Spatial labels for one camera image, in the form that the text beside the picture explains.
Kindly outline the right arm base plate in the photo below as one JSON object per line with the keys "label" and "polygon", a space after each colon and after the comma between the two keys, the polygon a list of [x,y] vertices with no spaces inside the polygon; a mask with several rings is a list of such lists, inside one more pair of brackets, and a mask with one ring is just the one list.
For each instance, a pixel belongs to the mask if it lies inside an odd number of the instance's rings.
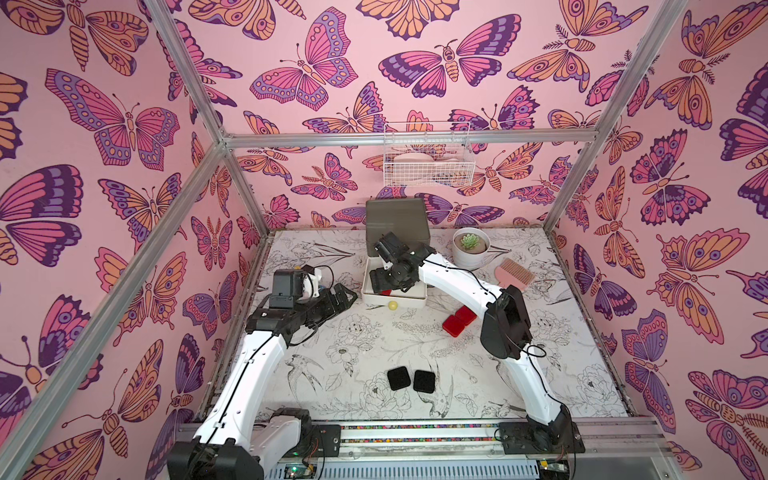
{"label": "right arm base plate", "polygon": [[535,422],[502,422],[494,433],[505,455],[564,457],[586,452],[581,435],[572,422],[542,426]]}

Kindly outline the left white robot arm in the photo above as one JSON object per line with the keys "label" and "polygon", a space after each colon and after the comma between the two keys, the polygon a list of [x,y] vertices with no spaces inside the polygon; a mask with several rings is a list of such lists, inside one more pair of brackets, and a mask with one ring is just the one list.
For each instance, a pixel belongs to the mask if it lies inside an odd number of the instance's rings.
{"label": "left white robot arm", "polygon": [[317,333],[357,299],[338,282],[324,286],[319,268],[276,271],[270,294],[246,320],[241,349],[216,404],[193,438],[170,450],[169,477],[262,479],[308,438],[311,418],[302,410],[274,413],[265,427],[254,429],[270,377],[299,330]]}

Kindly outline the black brooch box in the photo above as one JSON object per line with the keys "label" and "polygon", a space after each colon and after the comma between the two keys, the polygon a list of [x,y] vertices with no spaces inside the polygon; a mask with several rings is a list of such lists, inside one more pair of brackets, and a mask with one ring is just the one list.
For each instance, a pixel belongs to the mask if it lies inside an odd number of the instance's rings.
{"label": "black brooch box", "polygon": [[386,372],[386,377],[392,391],[399,391],[409,387],[412,383],[408,369],[399,366]]}
{"label": "black brooch box", "polygon": [[437,376],[433,371],[415,370],[413,375],[413,389],[417,393],[433,394],[436,390]]}

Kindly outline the three-tier drawer cabinet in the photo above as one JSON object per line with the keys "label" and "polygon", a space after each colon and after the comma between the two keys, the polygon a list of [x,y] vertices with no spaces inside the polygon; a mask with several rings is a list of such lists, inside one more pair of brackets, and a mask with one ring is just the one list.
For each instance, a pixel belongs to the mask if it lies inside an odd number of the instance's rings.
{"label": "three-tier drawer cabinet", "polygon": [[391,310],[422,308],[427,301],[427,286],[414,271],[414,286],[407,292],[393,290],[390,296],[376,294],[369,272],[389,269],[400,258],[430,243],[426,206],[420,198],[369,200],[366,213],[366,257],[361,294],[368,306]]}

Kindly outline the white pot with succulent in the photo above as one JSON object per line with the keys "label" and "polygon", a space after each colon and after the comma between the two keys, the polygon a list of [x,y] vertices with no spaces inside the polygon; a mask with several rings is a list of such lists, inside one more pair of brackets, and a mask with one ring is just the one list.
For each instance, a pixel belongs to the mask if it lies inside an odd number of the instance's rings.
{"label": "white pot with succulent", "polygon": [[465,227],[455,231],[451,243],[454,264],[476,270],[488,261],[491,241],[480,229]]}

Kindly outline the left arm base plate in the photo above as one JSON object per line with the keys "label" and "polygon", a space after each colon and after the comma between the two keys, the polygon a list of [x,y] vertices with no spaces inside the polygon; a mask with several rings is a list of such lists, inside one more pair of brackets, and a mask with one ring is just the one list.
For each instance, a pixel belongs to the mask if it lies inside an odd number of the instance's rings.
{"label": "left arm base plate", "polygon": [[341,448],[340,424],[315,424],[301,434],[299,443],[284,455],[286,459],[336,458]]}

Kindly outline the pink comb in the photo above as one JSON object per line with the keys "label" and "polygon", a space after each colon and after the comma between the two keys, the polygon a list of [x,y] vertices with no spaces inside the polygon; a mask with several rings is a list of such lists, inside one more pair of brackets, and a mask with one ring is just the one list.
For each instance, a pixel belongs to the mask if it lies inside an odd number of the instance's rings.
{"label": "pink comb", "polygon": [[501,288],[514,286],[520,291],[526,290],[535,280],[531,271],[507,257],[495,267],[494,276]]}

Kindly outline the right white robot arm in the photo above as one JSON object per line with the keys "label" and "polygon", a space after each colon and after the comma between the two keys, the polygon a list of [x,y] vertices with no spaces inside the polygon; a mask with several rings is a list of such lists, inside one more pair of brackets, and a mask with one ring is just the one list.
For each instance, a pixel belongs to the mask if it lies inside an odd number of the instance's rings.
{"label": "right white robot arm", "polygon": [[374,292],[408,291],[416,283],[435,287],[469,308],[482,321],[480,342],[509,371],[524,402],[533,448],[575,451],[577,432],[567,405],[550,391],[539,360],[545,352],[533,344],[531,322],[520,289],[479,279],[428,244],[410,247],[394,233],[383,235],[374,250],[384,265],[369,272]]}

